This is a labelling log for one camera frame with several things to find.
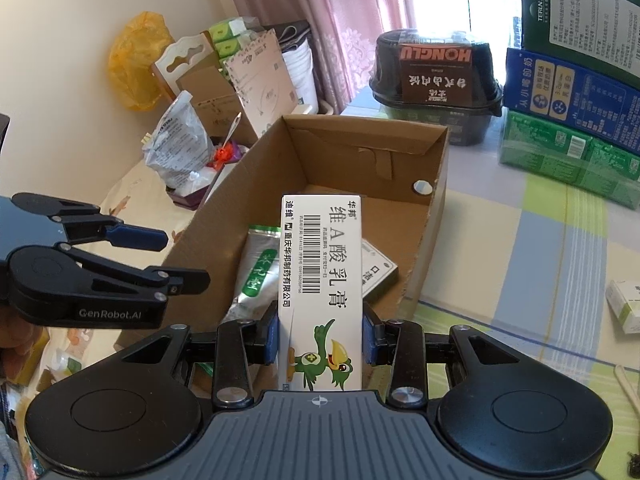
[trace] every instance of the yellow plastic bag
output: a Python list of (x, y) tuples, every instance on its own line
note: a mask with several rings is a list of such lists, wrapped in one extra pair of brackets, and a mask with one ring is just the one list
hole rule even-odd
[(162, 14), (141, 12), (113, 42), (107, 71), (122, 104), (130, 110), (151, 110), (161, 96), (151, 65), (174, 42)]

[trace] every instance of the blue milk box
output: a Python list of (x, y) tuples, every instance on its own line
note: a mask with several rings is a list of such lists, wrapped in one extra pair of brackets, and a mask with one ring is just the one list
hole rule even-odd
[(597, 72), (510, 48), (503, 104), (640, 155), (640, 91)]

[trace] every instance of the checkered tablecloth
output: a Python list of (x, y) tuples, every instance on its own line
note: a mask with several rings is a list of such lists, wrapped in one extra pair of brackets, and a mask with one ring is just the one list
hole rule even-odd
[[(343, 115), (386, 117), (368, 88)], [(414, 320), (440, 333), (471, 324), (592, 388), (615, 425), (598, 472), (628, 478), (640, 426), (613, 365), (638, 384), (640, 335), (622, 332), (604, 290), (612, 279), (640, 280), (640, 212), (500, 165), (501, 126), (493, 118), (482, 144), (450, 147), (442, 227)], [(444, 391), (433, 367), (430, 396)]]

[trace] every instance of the green bird illustration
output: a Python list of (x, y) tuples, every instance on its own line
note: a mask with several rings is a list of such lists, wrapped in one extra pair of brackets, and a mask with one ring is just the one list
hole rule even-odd
[(295, 350), (289, 347), (287, 381), (291, 382), (293, 380), (294, 373), (301, 373), (303, 387), (313, 391), (318, 376), (322, 375), (324, 371), (329, 368), (333, 375), (332, 383), (340, 386), (340, 389), (344, 391), (344, 381), (346, 381), (351, 372), (353, 372), (351, 359), (349, 359), (344, 346), (334, 339), (331, 339), (332, 352), (329, 355), (326, 354), (326, 336), (334, 321), (335, 319), (332, 319), (326, 325), (315, 327), (314, 339), (318, 345), (318, 352), (307, 352), (306, 354), (296, 357)]

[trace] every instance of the black plastic food container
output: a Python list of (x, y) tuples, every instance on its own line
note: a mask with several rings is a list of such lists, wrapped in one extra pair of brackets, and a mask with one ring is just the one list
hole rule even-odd
[[(446, 125), (450, 142), (460, 146), (482, 142), (491, 117), (502, 115), (489, 44), (464, 32), (444, 38), (413, 29), (385, 32), (369, 86), (391, 118)], [(452, 90), (452, 98), (442, 94)]]

